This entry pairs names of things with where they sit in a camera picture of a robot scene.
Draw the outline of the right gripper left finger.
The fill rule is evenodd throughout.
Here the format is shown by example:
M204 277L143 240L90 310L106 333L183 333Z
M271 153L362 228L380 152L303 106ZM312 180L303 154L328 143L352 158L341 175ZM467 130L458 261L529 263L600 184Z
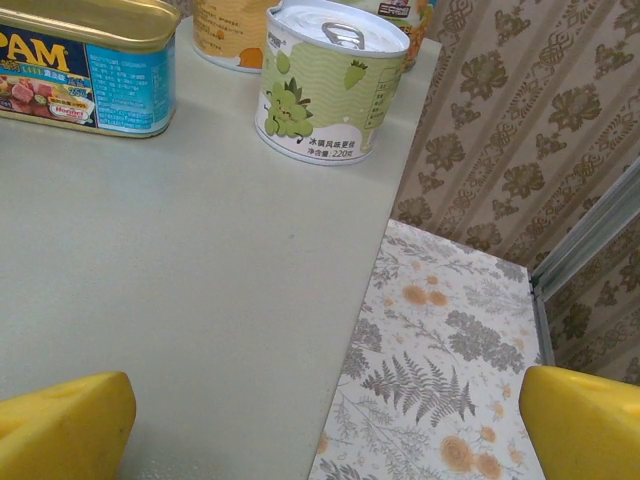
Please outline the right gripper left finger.
M3 479L114 479L136 419L123 372L105 372L1 402Z

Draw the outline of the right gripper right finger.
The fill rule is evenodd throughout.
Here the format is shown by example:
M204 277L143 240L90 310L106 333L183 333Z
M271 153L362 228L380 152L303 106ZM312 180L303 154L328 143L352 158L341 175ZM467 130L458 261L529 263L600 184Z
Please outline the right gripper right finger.
M637 479L639 388L552 366L529 368L519 410L547 479Z

